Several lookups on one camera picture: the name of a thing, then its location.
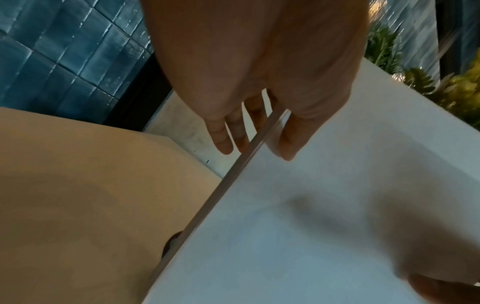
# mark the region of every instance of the fingernail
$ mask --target fingernail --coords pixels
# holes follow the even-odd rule
[[[437,280],[419,275],[411,274],[408,277],[410,285],[421,295],[436,295],[440,292],[440,284]]]

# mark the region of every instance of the wooden table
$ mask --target wooden table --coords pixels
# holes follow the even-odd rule
[[[0,302],[140,303],[219,182],[168,138],[0,109]]]

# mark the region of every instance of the white paper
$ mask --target white paper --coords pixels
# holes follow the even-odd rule
[[[418,272],[480,275],[480,133],[364,61],[293,162],[264,145],[146,304],[422,300]]]

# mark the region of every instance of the hand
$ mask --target hand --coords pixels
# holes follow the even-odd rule
[[[478,304],[480,288],[462,283],[435,280],[414,274],[408,278],[412,288],[432,304]]]
[[[348,100],[368,32],[368,0],[142,0],[155,54],[178,95],[224,154],[258,129],[261,91],[292,115],[279,142],[294,158]]]

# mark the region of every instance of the finger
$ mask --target finger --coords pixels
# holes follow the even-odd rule
[[[279,103],[279,100],[277,99],[277,97],[273,94],[273,92],[270,89],[266,90],[266,94],[268,95],[268,99],[270,99],[270,105],[271,105],[271,109],[273,111],[273,109],[275,109],[275,107]]]
[[[303,119],[295,114],[288,118],[278,143],[278,151],[284,160],[293,160],[300,149],[320,128],[325,119]]]
[[[205,120],[206,129],[216,148],[223,154],[230,154],[234,146],[230,139],[224,120]]]
[[[255,130],[258,132],[265,121],[267,121],[267,113],[265,111],[264,99],[262,93],[245,99],[243,102],[246,111],[250,115],[251,121],[255,126]]]
[[[410,275],[408,282],[432,304],[480,303],[480,288],[473,285],[436,280],[419,274]]]
[[[226,125],[230,130],[231,137],[235,141],[236,147],[241,153],[244,153],[249,146],[249,138],[245,131],[242,106],[236,108],[233,112],[227,115]]]

